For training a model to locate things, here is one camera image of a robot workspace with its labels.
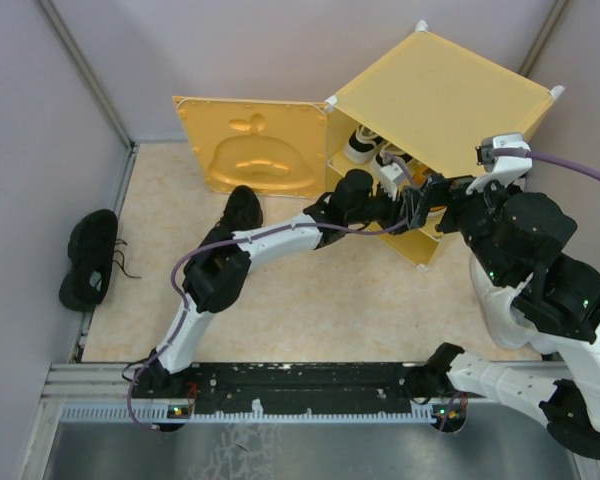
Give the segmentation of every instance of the yellow box lid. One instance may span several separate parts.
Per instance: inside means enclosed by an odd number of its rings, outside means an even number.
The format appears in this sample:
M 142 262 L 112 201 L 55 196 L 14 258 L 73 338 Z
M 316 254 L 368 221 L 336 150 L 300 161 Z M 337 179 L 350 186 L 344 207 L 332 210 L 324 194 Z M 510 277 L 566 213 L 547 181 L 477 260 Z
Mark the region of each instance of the yellow box lid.
M 548 89 L 430 32 L 416 32 L 336 94 L 335 107 L 446 177 L 484 173 L 474 147 L 532 133 Z
M 210 188 L 315 197 L 325 189 L 321 105 L 173 97 Z

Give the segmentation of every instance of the gray floor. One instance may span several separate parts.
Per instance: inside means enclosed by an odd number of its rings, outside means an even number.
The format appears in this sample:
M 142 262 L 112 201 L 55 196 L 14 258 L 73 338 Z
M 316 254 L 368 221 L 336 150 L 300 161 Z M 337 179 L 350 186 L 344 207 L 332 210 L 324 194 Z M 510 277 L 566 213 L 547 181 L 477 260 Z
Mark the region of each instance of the gray floor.
M 457 434 L 428 425 L 61 424 L 45 479 L 560 479 L 573 457 L 532 420 L 470 405 Z

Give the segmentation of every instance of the white clip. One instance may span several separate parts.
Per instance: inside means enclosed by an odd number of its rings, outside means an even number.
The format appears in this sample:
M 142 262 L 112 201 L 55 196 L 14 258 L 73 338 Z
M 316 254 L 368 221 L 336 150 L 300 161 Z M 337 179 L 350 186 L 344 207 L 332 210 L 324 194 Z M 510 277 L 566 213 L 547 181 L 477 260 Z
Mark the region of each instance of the white clip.
M 564 87 L 562 85 L 556 85 L 555 87 L 553 87 L 549 93 L 551 93 L 551 96 L 553 97 L 553 100 L 557 100 L 558 97 L 560 97 L 560 95 L 562 95 L 562 92 L 564 92 Z
M 427 24 L 426 21 L 419 20 L 418 23 L 416 23 L 416 29 L 414 31 L 416 31 L 416 32 L 428 32 L 429 31 L 429 25 Z
M 331 113 L 333 112 L 334 108 L 336 108 L 336 103 L 338 103 L 338 97 L 336 97 L 335 95 L 331 95 L 324 101 L 324 103 L 326 103 L 324 109 L 327 111 L 327 113 Z

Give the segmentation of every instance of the open box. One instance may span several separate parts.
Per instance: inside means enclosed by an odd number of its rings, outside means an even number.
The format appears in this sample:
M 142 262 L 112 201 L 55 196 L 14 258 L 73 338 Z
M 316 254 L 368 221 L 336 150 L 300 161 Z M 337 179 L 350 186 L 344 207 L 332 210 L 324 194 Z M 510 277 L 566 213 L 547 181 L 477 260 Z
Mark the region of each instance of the open box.
M 352 168 L 370 171 L 342 152 L 359 124 L 448 178 L 479 175 L 475 145 L 509 132 L 529 140 L 554 96 L 420 28 L 325 103 L 173 101 L 210 188 L 246 184 L 262 194 L 315 197 Z M 440 218 L 380 238 L 427 266 L 449 240 L 435 231 Z

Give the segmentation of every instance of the gray wall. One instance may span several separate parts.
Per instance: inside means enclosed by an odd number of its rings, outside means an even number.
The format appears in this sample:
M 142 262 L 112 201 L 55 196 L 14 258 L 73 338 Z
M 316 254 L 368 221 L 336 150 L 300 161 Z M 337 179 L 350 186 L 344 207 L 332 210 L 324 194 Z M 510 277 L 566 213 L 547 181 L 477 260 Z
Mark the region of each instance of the gray wall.
M 0 479 L 79 325 L 57 299 L 69 233 L 110 204 L 124 153 L 33 1 L 0 0 Z
M 324 100 L 423 18 L 517 69 L 553 0 L 56 0 L 136 140 L 184 138 L 172 95 Z
M 532 148 L 600 170 L 600 0 L 571 3 L 532 75 L 544 85 L 567 87 Z M 530 185 L 550 195 L 578 222 L 567 253 L 600 271 L 600 184 L 536 163 Z

